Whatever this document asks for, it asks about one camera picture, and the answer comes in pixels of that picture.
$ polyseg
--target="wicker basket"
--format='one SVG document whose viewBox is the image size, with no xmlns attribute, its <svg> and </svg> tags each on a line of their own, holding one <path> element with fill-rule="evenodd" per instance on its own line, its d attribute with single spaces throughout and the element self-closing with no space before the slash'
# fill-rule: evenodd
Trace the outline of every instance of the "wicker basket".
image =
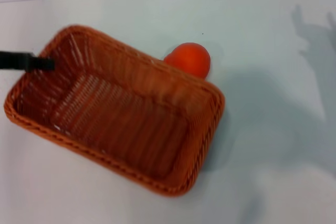
<svg viewBox="0 0 336 224">
<path fill-rule="evenodd" d="M 14 123 L 160 194 L 195 183 L 224 110 L 212 84 L 88 27 L 71 26 L 26 73 L 5 112 Z"/>
</svg>

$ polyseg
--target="orange ball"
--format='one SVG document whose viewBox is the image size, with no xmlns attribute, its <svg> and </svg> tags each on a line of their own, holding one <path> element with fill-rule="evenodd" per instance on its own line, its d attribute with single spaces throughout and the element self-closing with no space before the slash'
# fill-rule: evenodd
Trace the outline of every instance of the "orange ball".
<svg viewBox="0 0 336 224">
<path fill-rule="evenodd" d="M 202 79 L 205 79 L 210 71 L 210 55 L 197 43 L 180 44 L 163 61 Z"/>
</svg>

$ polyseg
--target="orange wicker basket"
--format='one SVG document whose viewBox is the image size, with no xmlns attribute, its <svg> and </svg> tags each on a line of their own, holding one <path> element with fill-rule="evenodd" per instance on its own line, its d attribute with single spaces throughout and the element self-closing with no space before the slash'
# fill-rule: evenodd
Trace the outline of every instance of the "orange wicker basket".
<svg viewBox="0 0 336 224">
<path fill-rule="evenodd" d="M 224 110 L 212 84 L 83 26 L 59 32 L 4 105 L 14 123 L 168 196 L 195 183 Z"/>
</svg>

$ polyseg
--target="basket weave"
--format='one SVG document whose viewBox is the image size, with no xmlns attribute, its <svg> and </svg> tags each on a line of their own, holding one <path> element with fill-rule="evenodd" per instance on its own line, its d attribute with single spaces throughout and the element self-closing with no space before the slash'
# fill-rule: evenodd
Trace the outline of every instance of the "basket weave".
<svg viewBox="0 0 336 224">
<path fill-rule="evenodd" d="M 224 110 L 212 84 L 88 27 L 59 32 L 4 105 L 14 123 L 164 195 L 195 183 Z"/>
</svg>

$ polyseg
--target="white table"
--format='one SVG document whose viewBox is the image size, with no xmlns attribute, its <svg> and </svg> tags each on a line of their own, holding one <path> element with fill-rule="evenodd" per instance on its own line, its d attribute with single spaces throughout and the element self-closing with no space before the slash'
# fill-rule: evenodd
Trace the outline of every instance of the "white table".
<svg viewBox="0 0 336 224">
<path fill-rule="evenodd" d="M 59 29 L 74 23 L 101 30 L 158 58 L 180 43 L 200 43 L 212 57 L 208 81 L 223 91 L 227 101 L 196 185 L 179 198 L 153 194 L 45 141 L 11 124 L 1 110 L 0 223 L 248 224 L 250 215 L 259 211 L 254 209 L 256 196 L 271 198 L 284 208 L 301 200 L 303 210 L 297 210 L 297 218 L 313 217 L 292 223 L 318 223 L 314 218 L 319 217 L 320 223 L 334 223 L 333 18 L 336 0 L 0 4 L 2 50 L 39 53 Z M 0 71 L 1 101 L 21 74 Z M 287 171 L 293 167 L 295 172 Z M 328 208 L 319 208 L 319 200 L 329 202 Z M 291 223 L 287 214 L 277 214 L 281 220 L 267 223 Z M 269 209 L 263 213 L 268 215 L 276 216 Z"/>
</svg>

